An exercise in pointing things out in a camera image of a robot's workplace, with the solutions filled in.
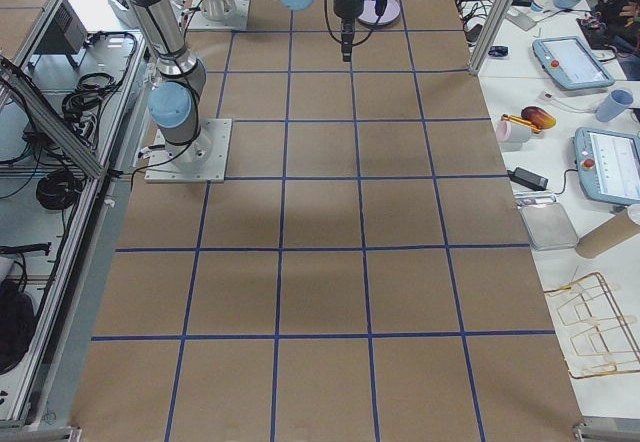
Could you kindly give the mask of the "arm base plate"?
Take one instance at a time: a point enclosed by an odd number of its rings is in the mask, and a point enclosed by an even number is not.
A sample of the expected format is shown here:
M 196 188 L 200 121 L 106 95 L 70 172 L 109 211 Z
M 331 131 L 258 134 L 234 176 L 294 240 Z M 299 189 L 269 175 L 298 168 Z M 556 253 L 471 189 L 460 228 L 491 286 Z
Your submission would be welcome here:
M 192 0 L 188 31 L 245 31 L 249 0 Z
M 182 148 L 166 145 L 164 136 L 157 129 L 154 143 L 163 145 L 163 148 L 151 153 L 151 168 L 145 172 L 145 181 L 222 183 L 226 175 L 231 133 L 231 119 L 203 119 L 200 122 L 200 135 L 182 153 Z

